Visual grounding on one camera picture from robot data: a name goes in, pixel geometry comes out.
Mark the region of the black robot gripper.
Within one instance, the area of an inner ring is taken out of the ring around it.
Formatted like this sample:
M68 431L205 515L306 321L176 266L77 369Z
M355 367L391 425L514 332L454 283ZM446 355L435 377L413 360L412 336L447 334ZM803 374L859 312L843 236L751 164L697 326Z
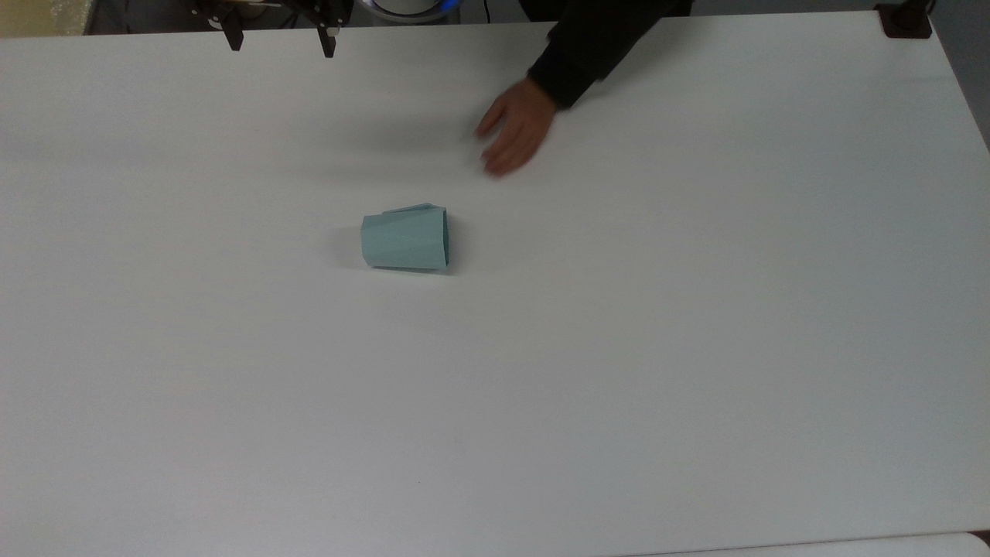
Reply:
M243 21L259 17L265 9L285 10L290 17L316 24L326 59L336 52L336 36L340 27L350 24L354 1L192 1L192 14L205 19L214 29L220 29L227 45L240 52L244 41Z

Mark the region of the person's bare hand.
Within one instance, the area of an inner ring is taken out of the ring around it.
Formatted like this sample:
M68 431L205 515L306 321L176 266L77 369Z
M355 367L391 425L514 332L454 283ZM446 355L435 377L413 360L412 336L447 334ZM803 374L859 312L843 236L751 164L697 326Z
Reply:
M475 138L492 136L481 155L488 176L503 177L524 168L548 137L558 105L530 77L506 89L475 127Z

